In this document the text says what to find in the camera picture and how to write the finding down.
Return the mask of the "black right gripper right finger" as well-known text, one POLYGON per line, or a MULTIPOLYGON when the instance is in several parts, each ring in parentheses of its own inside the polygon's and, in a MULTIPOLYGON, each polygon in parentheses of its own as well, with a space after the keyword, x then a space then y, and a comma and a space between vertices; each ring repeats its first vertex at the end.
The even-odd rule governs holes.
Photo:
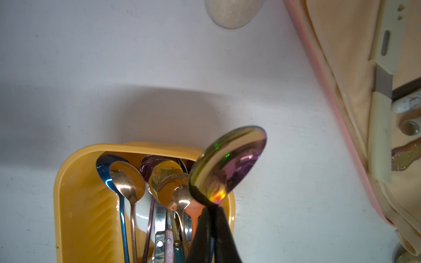
POLYGON ((214 214, 214 239, 216 263, 242 263, 232 236, 226 214, 218 207, 214 214))

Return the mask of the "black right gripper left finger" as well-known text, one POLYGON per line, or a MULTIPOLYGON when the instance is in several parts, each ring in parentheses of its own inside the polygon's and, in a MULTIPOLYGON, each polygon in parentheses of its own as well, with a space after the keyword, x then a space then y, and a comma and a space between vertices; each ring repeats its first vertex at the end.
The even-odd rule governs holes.
POLYGON ((211 263, 213 257, 212 216, 205 208, 199 217, 197 231, 186 263, 211 263))

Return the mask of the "steel spoon patterned handle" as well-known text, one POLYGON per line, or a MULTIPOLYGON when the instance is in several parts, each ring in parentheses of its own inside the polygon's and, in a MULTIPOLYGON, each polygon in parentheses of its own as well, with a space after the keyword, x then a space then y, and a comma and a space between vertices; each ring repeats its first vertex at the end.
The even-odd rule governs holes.
POLYGON ((155 204, 155 263, 165 261, 165 234, 166 234, 166 208, 161 204, 155 204))

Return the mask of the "copper spoon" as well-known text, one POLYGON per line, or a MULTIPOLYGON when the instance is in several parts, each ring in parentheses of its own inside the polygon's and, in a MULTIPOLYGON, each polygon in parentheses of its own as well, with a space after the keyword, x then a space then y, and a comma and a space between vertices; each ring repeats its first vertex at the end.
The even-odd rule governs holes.
POLYGON ((118 192, 130 203, 132 253, 133 261, 137 263, 136 203, 145 193, 145 183, 137 168, 124 161, 116 161, 110 165, 110 176, 118 192))

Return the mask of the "yellow plastic storage box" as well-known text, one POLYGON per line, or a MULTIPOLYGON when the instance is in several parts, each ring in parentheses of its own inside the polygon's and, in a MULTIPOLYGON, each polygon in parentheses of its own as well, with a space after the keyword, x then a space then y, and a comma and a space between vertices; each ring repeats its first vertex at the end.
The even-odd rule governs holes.
POLYGON ((100 156, 118 155, 137 167, 145 155, 196 161, 202 153, 200 148, 159 142, 95 144, 73 153, 59 169, 54 183, 57 261, 124 261, 119 201, 96 170, 100 156))

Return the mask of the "blue metal spoon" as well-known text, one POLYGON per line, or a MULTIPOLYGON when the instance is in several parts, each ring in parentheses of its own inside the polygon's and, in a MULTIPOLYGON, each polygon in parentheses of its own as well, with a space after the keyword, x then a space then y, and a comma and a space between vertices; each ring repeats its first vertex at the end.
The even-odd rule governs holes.
POLYGON ((122 161, 128 163, 126 159, 121 156, 108 154, 100 156, 96 161, 96 170, 103 181, 103 183, 114 193, 117 194, 119 198, 119 214, 120 214, 120 223, 121 223, 121 234, 122 234, 122 243, 123 243, 123 253, 125 263, 129 263, 129 250, 128 250, 128 240, 126 232, 126 222, 125 222, 125 198, 116 188, 114 182, 112 181, 110 175, 110 166, 117 161, 122 161))

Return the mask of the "pink handled steel spoon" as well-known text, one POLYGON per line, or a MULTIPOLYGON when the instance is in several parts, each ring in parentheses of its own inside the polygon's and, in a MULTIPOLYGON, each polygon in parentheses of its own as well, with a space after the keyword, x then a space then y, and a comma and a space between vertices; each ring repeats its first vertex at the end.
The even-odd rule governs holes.
POLYGON ((173 245, 173 231, 172 229, 167 229, 165 231, 164 263, 174 263, 173 245))

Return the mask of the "orange plastic spoon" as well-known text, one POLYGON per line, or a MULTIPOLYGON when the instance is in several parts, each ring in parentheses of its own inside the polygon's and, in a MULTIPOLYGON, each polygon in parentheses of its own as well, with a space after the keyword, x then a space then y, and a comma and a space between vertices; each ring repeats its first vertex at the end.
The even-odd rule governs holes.
POLYGON ((200 215, 202 214, 203 209, 205 208, 205 206, 203 206, 202 204, 198 203, 197 201, 195 201, 194 199, 190 202, 190 205, 187 206, 187 208, 185 209, 186 213, 191 217, 191 222, 192 222, 192 240, 195 237, 196 231, 197 231, 197 226, 198 226, 198 219, 200 217, 200 215))

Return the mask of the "white ceramic spoon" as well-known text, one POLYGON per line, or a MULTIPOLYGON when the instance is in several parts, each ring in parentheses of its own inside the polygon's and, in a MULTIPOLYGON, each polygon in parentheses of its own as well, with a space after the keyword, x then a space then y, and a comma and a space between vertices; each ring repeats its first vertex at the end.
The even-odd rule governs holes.
MULTIPOLYGON (((150 215, 152 199, 153 197, 151 193, 149 191, 146 191, 142 199, 136 203, 136 207, 135 207, 136 228, 144 233, 146 233, 148 229, 148 225, 149 225, 149 215, 150 215)), ((127 215, 126 224, 127 224, 128 229, 130 230, 131 229, 131 223, 130 223, 131 208, 130 208, 130 202, 126 198, 125 198, 125 212, 127 215)))

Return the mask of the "gold spoon teal handle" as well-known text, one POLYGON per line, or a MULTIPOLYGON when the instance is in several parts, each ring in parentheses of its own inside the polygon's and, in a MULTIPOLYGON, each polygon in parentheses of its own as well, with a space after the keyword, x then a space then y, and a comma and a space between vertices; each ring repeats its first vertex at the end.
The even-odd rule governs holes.
POLYGON ((169 160, 169 161, 164 161, 164 162, 158 164, 152 172, 152 178, 151 178, 151 182, 150 182, 151 186, 152 186, 152 189, 157 194, 156 188, 157 188, 158 183, 162 179, 164 179, 164 178, 166 178, 166 177, 168 177, 172 174, 179 174, 179 173, 185 173, 185 172, 186 172, 185 165, 181 164, 178 161, 169 160))

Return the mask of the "iridescent rainbow spoon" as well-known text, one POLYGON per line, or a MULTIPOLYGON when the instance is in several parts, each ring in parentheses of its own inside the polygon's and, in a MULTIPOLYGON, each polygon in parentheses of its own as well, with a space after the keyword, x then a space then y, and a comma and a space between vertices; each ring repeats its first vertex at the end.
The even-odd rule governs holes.
POLYGON ((159 203, 159 201, 157 200, 156 197, 156 193, 154 192, 154 190, 152 189, 151 186, 151 178, 152 178, 152 172, 154 170, 154 168, 162 163, 164 161, 164 157, 162 156, 156 156, 156 155, 146 155, 140 162, 140 173, 143 176, 145 182, 147 183, 148 186, 148 190, 149 192, 152 194, 153 196, 153 200, 156 203, 159 203))

